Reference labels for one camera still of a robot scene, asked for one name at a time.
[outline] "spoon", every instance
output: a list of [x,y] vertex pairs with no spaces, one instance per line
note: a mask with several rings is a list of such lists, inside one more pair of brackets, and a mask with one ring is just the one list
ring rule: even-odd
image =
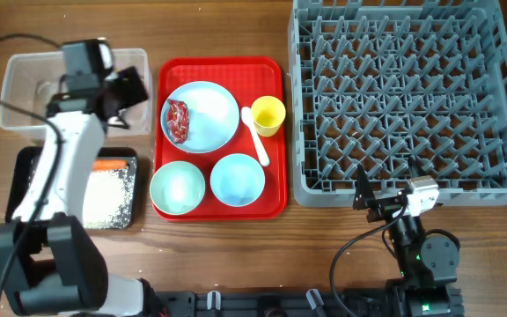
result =
[[250,132],[252,133],[253,145],[255,145],[255,151],[257,152],[257,158],[260,160],[261,166],[268,166],[269,156],[265,151],[263,144],[261,143],[260,136],[258,136],[257,132],[255,132],[252,109],[250,107],[242,107],[241,117],[242,122],[250,129]]

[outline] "spoon handle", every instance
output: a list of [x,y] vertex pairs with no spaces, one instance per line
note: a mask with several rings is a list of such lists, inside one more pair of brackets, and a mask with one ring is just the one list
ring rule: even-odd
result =
[[269,156],[263,147],[263,143],[260,140],[260,136],[255,132],[254,127],[250,128],[250,132],[252,133],[253,145],[255,146],[255,151],[257,152],[257,158],[260,160],[261,166],[269,166]]

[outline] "white granules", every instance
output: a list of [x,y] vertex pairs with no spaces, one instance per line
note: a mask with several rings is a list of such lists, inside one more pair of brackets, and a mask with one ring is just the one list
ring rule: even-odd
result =
[[85,190],[83,223],[86,229],[113,228],[128,222],[135,176],[127,170],[92,172]]

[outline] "yellow cup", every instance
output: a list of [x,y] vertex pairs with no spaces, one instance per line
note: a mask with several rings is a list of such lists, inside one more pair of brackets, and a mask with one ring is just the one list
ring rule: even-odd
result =
[[260,136],[273,136],[285,120],[285,105],[273,96],[259,97],[252,104],[255,131]]

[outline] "gray plastic rack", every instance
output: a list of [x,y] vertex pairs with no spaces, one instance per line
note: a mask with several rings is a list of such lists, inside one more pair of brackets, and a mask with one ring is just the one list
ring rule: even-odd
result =
[[507,36],[499,3],[376,3],[293,3],[297,202],[350,206],[358,164],[378,197],[390,195],[406,185],[415,157],[436,178],[441,203],[506,205]]

